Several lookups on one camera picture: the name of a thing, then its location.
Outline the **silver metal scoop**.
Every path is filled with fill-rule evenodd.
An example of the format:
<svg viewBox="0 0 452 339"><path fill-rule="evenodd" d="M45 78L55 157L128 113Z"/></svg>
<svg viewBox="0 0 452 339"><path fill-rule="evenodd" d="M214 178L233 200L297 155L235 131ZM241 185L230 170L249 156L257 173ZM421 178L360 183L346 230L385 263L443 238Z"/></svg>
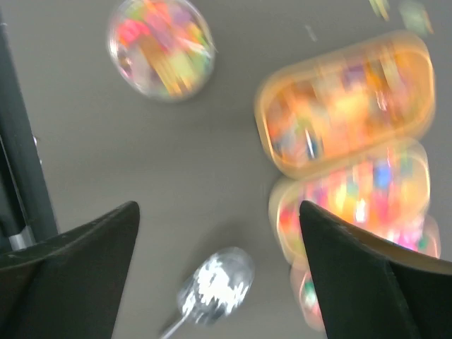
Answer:
<svg viewBox="0 0 452 339"><path fill-rule="evenodd" d="M184 323L211 326L230 316L243 303L254 273L252 258L238 247L227 247L209 256L177 293L180 319L161 337L170 338Z"/></svg>

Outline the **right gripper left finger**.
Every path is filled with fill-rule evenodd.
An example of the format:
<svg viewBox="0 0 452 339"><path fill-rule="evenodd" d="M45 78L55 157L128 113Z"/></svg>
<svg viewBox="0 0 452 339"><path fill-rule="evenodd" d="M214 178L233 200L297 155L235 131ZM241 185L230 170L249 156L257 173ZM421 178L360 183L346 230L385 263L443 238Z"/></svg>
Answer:
<svg viewBox="0 0 452 339"><path fill-rule="evenodd" d="M140 223L129 201L1 255L2 338L111 338Z"/></svg>

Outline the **orange tray yellow gummies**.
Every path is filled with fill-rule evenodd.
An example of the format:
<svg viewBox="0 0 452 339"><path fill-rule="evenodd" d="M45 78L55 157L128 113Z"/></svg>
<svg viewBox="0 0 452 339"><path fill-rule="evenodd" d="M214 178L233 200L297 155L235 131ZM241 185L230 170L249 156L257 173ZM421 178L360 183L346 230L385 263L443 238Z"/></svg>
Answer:
<svg viewBox="0 0 452 339"><path fill-rule="evenodd" d="M286 66L256 94L264 151L299 179L396 138L420 137L435 111L424 41L395 31Z"/></svg>

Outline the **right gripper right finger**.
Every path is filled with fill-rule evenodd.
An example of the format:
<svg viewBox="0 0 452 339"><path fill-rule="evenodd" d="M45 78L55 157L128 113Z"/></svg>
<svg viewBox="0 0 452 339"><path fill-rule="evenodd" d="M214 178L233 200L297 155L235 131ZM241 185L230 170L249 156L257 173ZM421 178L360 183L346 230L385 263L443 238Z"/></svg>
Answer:
<svg viewBox="0 0 452 339"><path fill-rule="evenodd" d="M451 262L355 227L311 201L299 221L328 338L450 338ZM331 277L362 274L368 290L341 307Z"/></svg>

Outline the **pink tray colourful candies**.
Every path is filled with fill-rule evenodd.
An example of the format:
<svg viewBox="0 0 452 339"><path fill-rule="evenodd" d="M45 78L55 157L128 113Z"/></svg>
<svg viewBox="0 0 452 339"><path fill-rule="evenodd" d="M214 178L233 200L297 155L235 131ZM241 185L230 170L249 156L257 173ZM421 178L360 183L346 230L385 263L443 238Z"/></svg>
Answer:
<svg viewBox="0 0 452 339"><path fill-rule="evenodd" d="M391 227L379 225L369 228L368 231L386 241L427 256L439 258L441 255L439 227L436 221L428 215L418 216L407 224ZM321 306L305 255L292 264L290 281L295 299L302 310L307 325L315 331L324 332ZM333 286L328 294L334 297L340 289L344 290L349 296L341 297L339 305L348 307L357 295L360 296L368 290L368 285L372 282L372 279L364 278L360 273L354 276L331 277L329 281L333 283Z"/></svg>

